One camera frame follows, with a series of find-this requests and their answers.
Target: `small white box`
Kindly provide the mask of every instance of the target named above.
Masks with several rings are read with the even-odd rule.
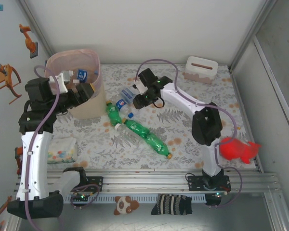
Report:
[[[190,56],[186,63],[184,78],[211,84],[217,74],[217,67],[215,61]]]

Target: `red toy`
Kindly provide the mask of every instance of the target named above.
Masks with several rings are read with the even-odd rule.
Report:
[[[227,142],[231,137],[222,139],[221,143]],[[241,158],[245,164],[250,164],[250,159],[254,158],[258,154],[258,150],[261,145],[248,142],[250,144],[244,144],[238,139],[234,139],[230,143],[220,145],[220,154],[227,160]]]

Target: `robotic arm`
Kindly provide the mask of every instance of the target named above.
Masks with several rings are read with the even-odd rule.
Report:
[[[20,186],[16,200],[8,204],[8,212],[26,219],[25,193],[28,193],[29,212],[31,218],[58,217],[63,210],[63,198],[76,186],[87,184],[83,168],[68,168],[62,177],[50,188],[47,185],[47,156],[52,139],[53,124],[58,113],[65,113],[68,109],[86,102],[94,94],[94,86],[89,83],[80,83],[76,86],[77,92],[67,90],[64,82],[69,79],[69,72],[62,72],[56,76],[59,82],[59,101],[54,112],[39,130],[34,139],[32,151],[28,152],[29,144],[34,131],[48,114],[55,96],[50,87],[48,78],[37,78],[28,81],[25,89],[29,100],[18,123],[22,133],[23,164]],[[28,174],[28,189],[25,187],[25,177]]]
[[[166,76],[158,78],[149,68],[141,72],[138,77],[140,81],[135,81],[134,83],[140,94],[133,100],[135,108],[141,109],[161,98],[176,105],[189,115],[193,121],[193,138],[201,144],[203,152],[203,179],[205,186],[209,190],[216,188],[223,177],[223,169],[219,167],[215,160],[215,144],[219,143],[223,128],[218,110],[190,103],[177,93],[171,79]],[[181,89],[179,91],[192,101],[205,104],[194,99]]]

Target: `sprite bottle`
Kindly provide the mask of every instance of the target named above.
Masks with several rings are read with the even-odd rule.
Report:
[[[116,106],[112,105],[111,101],[106,102],[106,112],[108,114],[112,126],[122,123],[119,111]]]
[[[137,135],[139,135],[142,138],[146,138],[147,134],[150,133],[150,130],[148,128],[145,128],[141,124],[137,123],[133,120],[127,120],[123,119],[122,122],[133,132],[135,132]]]
[[[172,158],[172,154],[169,152],[168,147],[161,141],[154,133],[147,135],[145,142],[149,144],[158,154],[166,156],[168,159]]]

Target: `brown bear toy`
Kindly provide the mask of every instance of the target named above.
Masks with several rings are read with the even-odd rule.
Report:
[[[114,215],[128,214],[139,207],[139,203],[132,201],[130,196],[116,196],[115,201],[117,208],[114,211]]]

